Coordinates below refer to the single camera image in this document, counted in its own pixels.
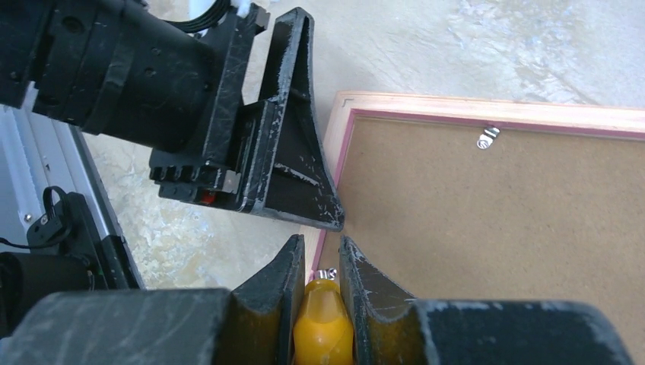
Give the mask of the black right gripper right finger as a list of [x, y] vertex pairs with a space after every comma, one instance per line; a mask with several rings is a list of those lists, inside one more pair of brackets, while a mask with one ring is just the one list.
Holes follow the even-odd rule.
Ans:
[[339, 270], [359, 364], [632, 363], [615, 327], [585, 303], [417, 298], [348, 236]]

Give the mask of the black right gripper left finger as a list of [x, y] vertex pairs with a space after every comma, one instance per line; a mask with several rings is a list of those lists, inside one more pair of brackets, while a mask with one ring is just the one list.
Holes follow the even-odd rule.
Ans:
[[234, 290], [51, 294], [3, 342], [3, 364], [289, 364], [305, 244], [291, 236]]

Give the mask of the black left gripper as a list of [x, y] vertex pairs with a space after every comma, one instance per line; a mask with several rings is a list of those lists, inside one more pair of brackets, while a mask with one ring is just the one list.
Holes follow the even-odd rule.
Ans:
[[245, 17], [216, 1], [190, 21], [166, 21], [143, 1], [3, 1], [1, 103], [93, 135], [151, 149], [163, 198], [237, 210], [231, 148], [255, 36], [268, 12]]

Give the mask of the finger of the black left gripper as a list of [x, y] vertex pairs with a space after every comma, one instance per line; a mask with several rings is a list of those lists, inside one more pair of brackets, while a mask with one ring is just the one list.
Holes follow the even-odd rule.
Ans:
[[257, 102], [243, 108], [237, 211], [340, 231], [345, 211], [326, 163], [313, 94], [313, 16], [274, 24]]

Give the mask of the orange handled screwdriver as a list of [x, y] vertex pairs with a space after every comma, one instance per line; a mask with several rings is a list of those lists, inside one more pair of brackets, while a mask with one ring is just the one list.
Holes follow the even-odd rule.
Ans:
[[293, 328], [295, 364], [353, 364], [354, 328], [336, 281], [337, 270], [319, 270], [305, 286]]

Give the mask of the pink photo frame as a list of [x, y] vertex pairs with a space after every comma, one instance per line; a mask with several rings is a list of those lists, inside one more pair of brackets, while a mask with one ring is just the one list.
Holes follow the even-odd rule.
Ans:
[[344, 91], [344, 234], [419, 297], [565, 299], [644, 362], [644, 112]]

